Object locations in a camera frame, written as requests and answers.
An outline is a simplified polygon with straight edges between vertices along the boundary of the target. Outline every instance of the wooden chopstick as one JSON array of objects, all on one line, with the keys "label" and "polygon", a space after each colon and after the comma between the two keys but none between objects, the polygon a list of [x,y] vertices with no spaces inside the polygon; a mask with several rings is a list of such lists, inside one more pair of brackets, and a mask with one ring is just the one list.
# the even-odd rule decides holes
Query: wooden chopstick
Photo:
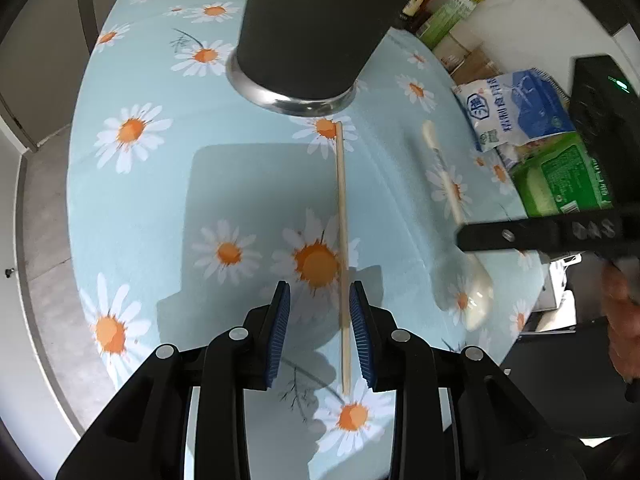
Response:
[{"label": "wooden chopstick", "polygon": [[338,232],[340,234],[340,269],[338,270],[338,305],[340,311],[340,360],[342,392],[351,395],[351,314],[349,312],[349,238],[347,234],[347,186],[344,171],[342,123],[335,124],[335,167],[338,176]]}]

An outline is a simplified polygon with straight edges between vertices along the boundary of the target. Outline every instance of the blue logo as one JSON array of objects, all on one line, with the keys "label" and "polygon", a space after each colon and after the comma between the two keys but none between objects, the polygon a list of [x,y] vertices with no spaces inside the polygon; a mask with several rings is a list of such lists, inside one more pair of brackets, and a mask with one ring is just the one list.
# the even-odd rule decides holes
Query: blue logo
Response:
[{"label": "blue logo", "polygon": [[486,104],[486,99],[481,95],[471,94],[466,100],[466,108],[475,119],[482,120],[489,116],[489,107]]}]

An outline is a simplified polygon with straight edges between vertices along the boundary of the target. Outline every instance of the barcode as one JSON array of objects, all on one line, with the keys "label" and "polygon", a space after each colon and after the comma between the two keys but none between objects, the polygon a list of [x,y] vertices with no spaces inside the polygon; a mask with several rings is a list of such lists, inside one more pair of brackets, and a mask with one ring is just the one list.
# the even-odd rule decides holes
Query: barcode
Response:
[{"label": "barcode", "polygon": [[560,208],[560,211],[562,211],[563,213],[575,213],[576,211],[580,211],[580,209],[578,209],[578,203],[575,200],[573,200],[568,204],[564,204]]}]

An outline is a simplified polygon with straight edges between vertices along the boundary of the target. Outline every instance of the blue and white package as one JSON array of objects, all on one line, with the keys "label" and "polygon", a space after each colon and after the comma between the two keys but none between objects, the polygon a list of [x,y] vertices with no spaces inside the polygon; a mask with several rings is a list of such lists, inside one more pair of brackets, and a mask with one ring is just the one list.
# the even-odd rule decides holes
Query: blue and white package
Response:
[{"label": "blue and white package", "polygon": [[575,131],[552,83],[535,70],[473,81],[453,89],[474,127],[482,152],[508,143]]}]

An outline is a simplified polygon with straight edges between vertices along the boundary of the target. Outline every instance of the light blue tablecloth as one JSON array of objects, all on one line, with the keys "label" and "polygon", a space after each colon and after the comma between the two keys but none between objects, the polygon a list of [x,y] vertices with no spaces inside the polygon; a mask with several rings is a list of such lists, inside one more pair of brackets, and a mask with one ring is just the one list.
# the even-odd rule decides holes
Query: light blue tablecloth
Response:
[{"label": "light blue tablecloth", "polygon": [[416,38],[390,31],[345,111],[319,120],[268,112],[224,75],[243,5],[118,0],[107,19],[79,93],[68,170],[86,319],[119,386],[155,346],[206,345],[287,280],[280,374],[269,392],[246,394],[252,478],[377,479],[388,470],[394,395],[367,391],[355,354],[350,396],[337,374],[334,121],[346,138],[352,275],[399,326],[439,348],[479,344],[499,362],[540,291],[540,262],[482,254],[495,306],[467,333],[468,276],[455,264],[455,225],[422,122],[436,124],[468,220],[524,210],[497,155],[475,151],[447,73]]}]

